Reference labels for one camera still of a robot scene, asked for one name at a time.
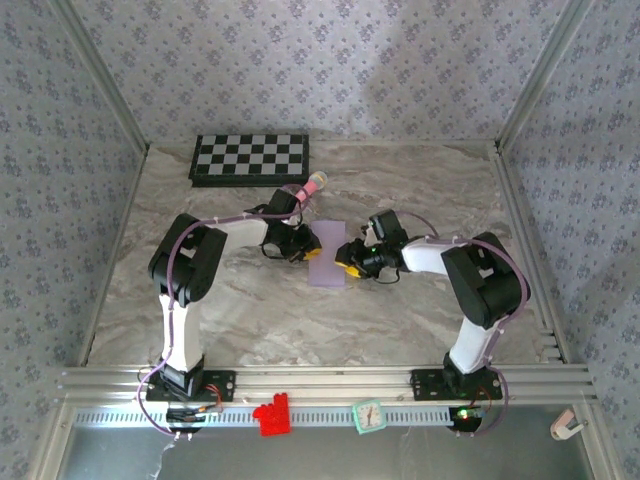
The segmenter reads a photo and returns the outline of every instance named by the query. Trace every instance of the marble table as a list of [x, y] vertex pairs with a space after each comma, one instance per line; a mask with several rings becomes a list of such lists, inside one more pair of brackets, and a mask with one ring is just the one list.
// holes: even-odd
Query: marble table
[[[173, 219], [237, 214], [266, 202], [272, 188], [193, 189], [192, 147], [149, 152], [89, 364], [155, 363], [162, 313], [147, 264]], [[344, 220], [349, 238], [386, 208], [426, 216], [444, 238], [496, 233], [515, 255], [488, 160], [441, 146], [311, 144], [311, 170], [329, 182], [305, 221]], [[404, 219], [410, 235], [426, 233]], [[258, 248], [223, 258], [209, 295], [192, 304], [206, 363], [234, 365], [401, 365], [440, 363], [455, 342], [461, 312], [448, 281], [405, 274], [398, 284], [348, 279], [343, 289], [307, 285], [306, 264], [270, 260]], [[534, 363], [541, 351], [534, 312], [513, 322], [496, 362]]]

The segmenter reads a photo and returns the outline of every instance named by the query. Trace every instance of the red toy block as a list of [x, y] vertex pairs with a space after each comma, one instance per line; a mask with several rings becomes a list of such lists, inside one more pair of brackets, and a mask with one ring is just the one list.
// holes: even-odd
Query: red toy block
[[287, 394], [276, 393], [273, 403], [262, 405], [253, 411], [253, 418], [260, 422], [260, 435], [263, 437], [291, 433]]

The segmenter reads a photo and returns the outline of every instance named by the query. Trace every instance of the chessboard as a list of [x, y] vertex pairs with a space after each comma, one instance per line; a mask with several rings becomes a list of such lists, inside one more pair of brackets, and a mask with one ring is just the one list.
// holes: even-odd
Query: chessboard
[[194, 187], [279, 187], [309, 179], [308, 135], [200, 135]]

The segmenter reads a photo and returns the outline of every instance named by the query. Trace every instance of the patterned wallpaper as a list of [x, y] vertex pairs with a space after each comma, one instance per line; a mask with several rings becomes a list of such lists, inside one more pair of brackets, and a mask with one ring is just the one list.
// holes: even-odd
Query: patterned wallpaper
[[509, 155], [629, 478], [640, 478], [640, 6], [596, 2]]
[[566, 0], [75, 0], [149, 142], [495, 138]]
[[2, 2], [0, 478], [23, 478], [139, 165], [44, 1]]

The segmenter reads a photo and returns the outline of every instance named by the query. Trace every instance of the teal clock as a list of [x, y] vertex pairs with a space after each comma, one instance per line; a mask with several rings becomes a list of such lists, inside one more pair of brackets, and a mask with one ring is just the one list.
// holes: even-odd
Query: teal clock
[[387, 426], [387, 419], [378, 400], [367, 400], [355, 404], [353, 419], [360, 435], [382, 430]]

